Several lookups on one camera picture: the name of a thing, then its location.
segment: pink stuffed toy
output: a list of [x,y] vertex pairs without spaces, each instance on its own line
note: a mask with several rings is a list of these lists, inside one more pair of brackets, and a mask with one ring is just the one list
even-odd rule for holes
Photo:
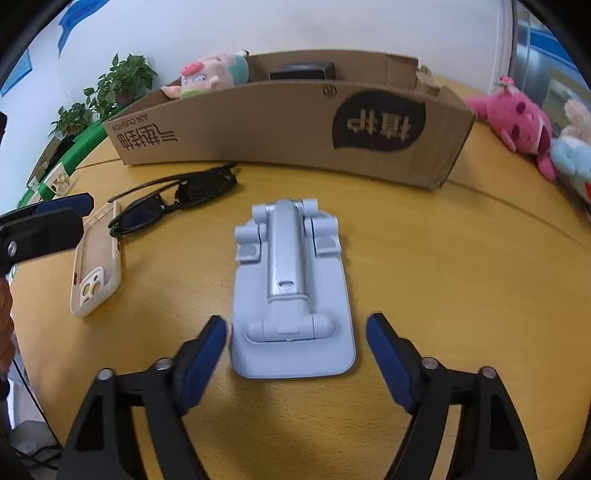
[[548,180],[556,178],[550,161],[552,126],[545,112],[521,92],[513,79],[501,79],[503,88],[492,96],[466,99],[479,119],[489,125],[512,152],[535,155],[538,170]]
[[163,86],[169,98],[185,98],[230,88],[248,80],[248,52],[235,55],[218,53],[185,65],[181,70],[181,85]]

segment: phone case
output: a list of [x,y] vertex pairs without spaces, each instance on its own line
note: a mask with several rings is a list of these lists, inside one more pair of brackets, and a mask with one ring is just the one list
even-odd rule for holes
[[84,222],[84,235],[76,248],[70,311],[84,318],[108,299],[121,282],[118,238],[109,234],[109,222],[119,214],[117,202],[107,203]]

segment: person's arm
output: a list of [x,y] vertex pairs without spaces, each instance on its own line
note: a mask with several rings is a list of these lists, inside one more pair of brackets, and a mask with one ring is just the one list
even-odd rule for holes
[[8,394],[7,373],[15,353],[15,346],[12,343],[14,322],[10,317],[11,310],[10,287],[6,278],[0,275],[0,401],[4,400]]

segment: blue poster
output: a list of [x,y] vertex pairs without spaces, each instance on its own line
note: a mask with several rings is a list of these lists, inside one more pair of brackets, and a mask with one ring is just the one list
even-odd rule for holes
[[60,25],[64,29],[61,33],[61,37],[57,42],[57,49],[60,54],[66,45],[68,36],[74,27],[79,24],[86,17],[91,16],[93,13],[98,12],[109,0],[78,0],[72,4],[66,13],[60,20]]
[[10,72],[6,82],[2,85],[2,89],[0,90],[2,96],[6,95],[6,93],[8,93],[8,91],[31,70],[31,58],[29,57],[29,50],[27,49],[25,50],[25,53],[22,54],[22,57],[18,59],[17,64],[12,69],[12,72]]

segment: stuffed toy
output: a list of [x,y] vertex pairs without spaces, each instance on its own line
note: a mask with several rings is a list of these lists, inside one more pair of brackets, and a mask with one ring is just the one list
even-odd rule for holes
[[576,137],[591,145],[591,113],[581,102],[570,99],[564,104],[564,113],[570,125],[566,126],[560,135]]
[[169,98],[185,98],[233,87],[248,81],[248,63],[243,54],[218,53],[185,65],[181,85],[163,86]]
[[556,178],[550,160],[552,126],[544,111],[515,87],[509,77],[501,79],[502,89],[492,96],[466,99],[477,118],[488,120],[494,132],[512,152],[536,156],[540,173]]
[[556,169],[569,178],[577,193],[591,205],[591,145],[580,138],[560,135],[552,143],[550,157]]

